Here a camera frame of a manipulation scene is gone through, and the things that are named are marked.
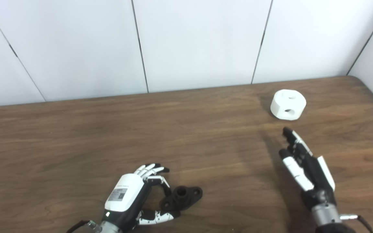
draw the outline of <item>label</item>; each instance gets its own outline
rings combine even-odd
[[[127,190],[128,189],[113,189],[113,191],[111,192],[108,198],[108,201],[121,202]]]

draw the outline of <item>robot finger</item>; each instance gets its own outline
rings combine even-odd
[[[172,193],[168,182],[165,180],[163,176],[160,176],[160,175],[148,176],[148,177],[145,177],[145,181],[152,186],[160,185],[163,188],[163,192],[165,193],[165,196],[169,196]]]
[[[149,170],[151,170],[152,168],[156,168],[158,165],[158,167],[160,167],[160,164],[158,163],[152,163],[152,164],[149,164],[149,165],[146,165],[146,167],[144,167],[139,173],[138,175],[139,176],[143,176],[145,173],[147,173]]]
[[[299,164],[297,164],[292,154],[286,149],[281,149],[279,151],[279,154],[284,165],[290,171],[290,174],[293,176],[294,180],[299,184],[299,186],[305,192],[308,190],[314,189],[315,186],[306,177],[305,171],[303,170],[303,168],[299,166]]]
[[[179,211],[151,211],[142,210],[139,225],[160,224],[177,218],[181,215]]]
[[[136,169],[136,171],[133,174],[139,174],[139,172],[142,171],[145,167],[146,165],[140,166],[138,169]]]
[[[156,174],[160,174],[162,172],[169,172],[169,168],[164,168],[164,167],[159,167],[159,168],[152,168],[150,171],[146,172],[142,178],[146,178],[150,175],[156,175]]]

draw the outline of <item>mounting hole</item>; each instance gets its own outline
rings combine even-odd
[[[184,187],[180,187],[176,191],[176,194],[178,194],[178,196],[185,196],[187,194],[187,189]]]
[[[286,109],[285,112],[287,112],[289,115],[294,115],[295,114],[293,109]]]

